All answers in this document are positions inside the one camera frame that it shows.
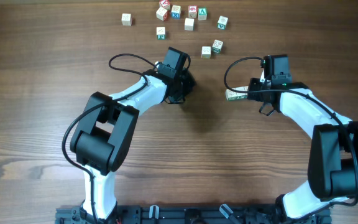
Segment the toy block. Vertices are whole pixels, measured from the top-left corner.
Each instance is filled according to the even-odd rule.
[[[157,27],[157,39],[158,40],[165,40],[165,27]]]
[[[248,91],[248,86],[237,87],[234,89],[239,90],[239,91]],[[226,100],[227,101],[241,100],[241,99],[246,99],[247,97],[248,97],[247,93],[236,93],[231,90],[226,90]]]
[[[227,21],[229,19],[227,17],[224,17],[224,16],[220,16],[219,17],[219,20],[218,20],[218,28],[219,29],[226,29],[226,26],[227,26]]]
[[[181,10],[180,6],[173,5],[172,10],[171,10],[171,17],[175,18],[175,19],[179,19],[180,18],[180,13],[181,13],[180,10]]]
[[[197,18],[197,6],[189,6],[189,18]]]
[[[132,17],[128,13],[122,13],[121,22],[124,26],[132,25]]]
[[[186,18],[185,20],[185,30],[194,29],[194,19]]]
[[[163,7],[160,7],[155,14],[157,15],[157,18],[164,21],[168,16],[168,10],[164,9]]]
[[[201,58],[211,58],[211,47],[203,47],[201,49]]]
[[[171,3],[168,0],[161,0],[160,1],[160,7],[170,10],[171,9]]]
[[[215,53],[221,53],[222,51],[223,42],[220,40],[215,40],[214,44],[212,45],[212,51]]]
[[[198,8],[198,20],[206,20],[207,13],[206,8]]]

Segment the wooden table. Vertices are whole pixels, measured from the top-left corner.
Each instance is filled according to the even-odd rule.
[[[0,6],[0,223],[52,223],[55,209],[85,197],[83,174],[62,156],[67,126],[90,94],[116,93],[139,77],[111,70],[119,53],[163,60],[169,46],[191,56],[198,86],[184,105],[143,114],[117,172],[121,205],[273,203],[306,180],[309,137],[260,103],[226,101],[223,75],[246,56],[288,54],[294,80],[358,120],[358,1],[176,1],[182,18],[162,22],[157,1]],[[208,20],[184,30],[187,6]],[[132,27],[121,24],[131,13]],[[219,16],[229,18],[219,30]],[[167,40],[155,28],[165,26]],[[224,42],[201,59],[201,47]],[[136,58],[114,64],[143,72]],[[232,86],[259,77],[257,62],[229,74]],[[334,223],[358,223],[358,205],[336,207]]]

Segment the wood grain surface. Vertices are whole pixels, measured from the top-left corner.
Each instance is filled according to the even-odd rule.
[[[117,172],[121,205],[273,203],[306,180],[309,137],[260,103],[227,102],[223,75],[246,56],[288,54],[294,80],[358,120],[358,1],[173,1],[208,8],[184,30],[162,22],[157,1],[0,6],[0,223],[53,223],[55,209],[85,197],[83,174],[61,153],[63,133],[90,94],[116,93],[139,77],[111,70],[120,53],[163,60],[169,46],[191,56],[198,86],[184,105],[161,104],[138,122]],[[132,27],[121,24],[131,13]],[[229,18],[226,30],[216,27]],[[167,40],[155,28],[165,26]],[[215,39],[223,52],[201,59]],[[114,64],[143,72],[136,58]],[[257,62],[234,67],[232,86],[258,77]],[[336,207],[334,223],[358,223],[358,205]]]

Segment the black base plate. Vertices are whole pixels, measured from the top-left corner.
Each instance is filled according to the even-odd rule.
[[[331,224],[329,210],[322,211],[303,221],[280,222],[272,215],[276,208],[274,204],[230,208],[242,224]],[[79,206],[72,209],[58,208],[55,224],[92,224],[81,219],[80,210]],[[160,207],[158,219],[150,219],[149,211],[149,207],[117,206],[116,219],[121,224],[233,224],[232,221],[222,215],[219,207]],[[204,222],[194,222],[195,216],[201,218]]]

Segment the wooden tabletop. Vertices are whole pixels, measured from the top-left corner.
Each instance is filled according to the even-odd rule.
[[[175,1],[182,18],[156,18],[157,1],[0,6],[0,223],[52,223],[55,209],[85,198],[83,173],[62,156],[68,125],[96,91],[117,93],[139,76],[111,70],[132,53],[154,62],[169,46],[191,56],[198,86],[184,105],[161,104],[138,120],[117,171],[121,205],[273,203],[306,180],[309,137],[260,103],[226,101],[223,75],[246,56],[288,54],[294,81],[358,120],[358,1]],[[189,4],[206,21],[184,30]],[[122,26],[131,13],[133,25]],[[219,16],[229,22],[219,30]],[[157,40],[165,26],[167,40]],[[215,39],[223,52],[201,59]],[[115,66],[143,72],[136,58]],[[259,77],[257,62],[229,74],[232,86]],[[337,206],[334,223],[358,223],[358,205]]]

